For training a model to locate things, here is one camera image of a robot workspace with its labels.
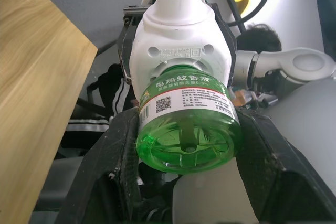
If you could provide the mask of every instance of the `yellow object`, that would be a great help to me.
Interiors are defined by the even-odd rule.
[[[250,0],[235,0],[237,4],[238,11],[241,16],[243,16],[244,12],[247,10]]]
[[[28,223],[96,47],[50,0],[0,0],[0,223]]]

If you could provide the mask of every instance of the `bottle bottom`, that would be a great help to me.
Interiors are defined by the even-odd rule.
[[[149,166],[187,174],[215,168],[234,157],[240,125],[210,110],[175,111],[154,119],[140,132],[137,150]]]

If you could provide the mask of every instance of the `mosquito repellent liquid bottle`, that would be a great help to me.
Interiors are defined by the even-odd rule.
[[[188,174],[212,169],[241,147],[226,87],[193,67],[166,69],[142,94],[139,111],[138,155],[157,170]]]

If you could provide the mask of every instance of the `black hair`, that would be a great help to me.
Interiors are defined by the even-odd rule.
[[[249,26],[237,37],[237,50],[256,51],[258,54],[282,50],[278,34],[266,24]]]

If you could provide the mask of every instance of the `white stripe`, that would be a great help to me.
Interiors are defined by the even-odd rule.
[[[106,124],[68,124],[66,131],[105,132],[108,128]]]
[[[126,100],[126,97],[128,95],[128,91],[129,90],[130,90],[130,85],[128,85],[125,82],[124,89],[121,92],[121,95],[120,95],[120,98],[119,98],[119,101],[118,101],[118,104],[117,104],[117,107],[116,107],[117,113],[121,113],[122,112],[122,110],[124,108],[124,105],[125,105],[125,100]]]
[[[95,119],[70,119],[69,123],[106,123],[109,124],[109,121],[105,120],[105,119],[99,119],[99,120],[95,120]]]
[[[119,94],[120,94],[120,92],[121,92],[123,86],[124,86],[124,78],[121,78],[119,89],[116,91],[116,93],[115,93],[115,95],[114,95],[113,103],[112,103],[113,115],[114,115],[114,116],[117,115],[116,103],[117,103]]]

